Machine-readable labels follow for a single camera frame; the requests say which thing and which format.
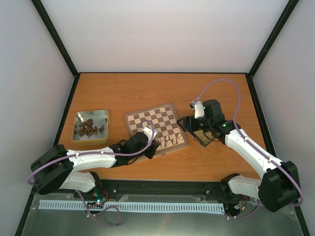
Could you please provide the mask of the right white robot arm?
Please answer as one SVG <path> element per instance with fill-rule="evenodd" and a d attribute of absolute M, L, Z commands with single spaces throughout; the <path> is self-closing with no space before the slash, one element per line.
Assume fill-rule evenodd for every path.
<path fill-rule="evenodd" d="M 190 134 L 210 132 L 212 137 L 238 153 L 256 173 L 258 179 L 231 174 L 221 180 L 225 198 L 245 195 L 259 200 L 271 212 L 286 205 L 302 202 L 296 165 L 283 162 L 255 143 L 234 120 L 226 120 L 220 103 L 215 100 L 190 104 L 193 116 L 177 120 L 180 128 Z"/>

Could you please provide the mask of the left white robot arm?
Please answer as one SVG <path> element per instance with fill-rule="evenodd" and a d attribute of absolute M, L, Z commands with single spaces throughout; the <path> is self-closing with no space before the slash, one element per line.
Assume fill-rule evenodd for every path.
<path fill-rule="evenodd" d="M 99 198 L 104 187 L 93 169 L 130 165 L 142 156 L 153 158 L 159 146 L 157 134 L 144 128 L 128 140 L 90 151 L 67 150 L 56 145 L 31 164 L 28 183 L 36 186 L 40 195 L 67 189 Z"/>

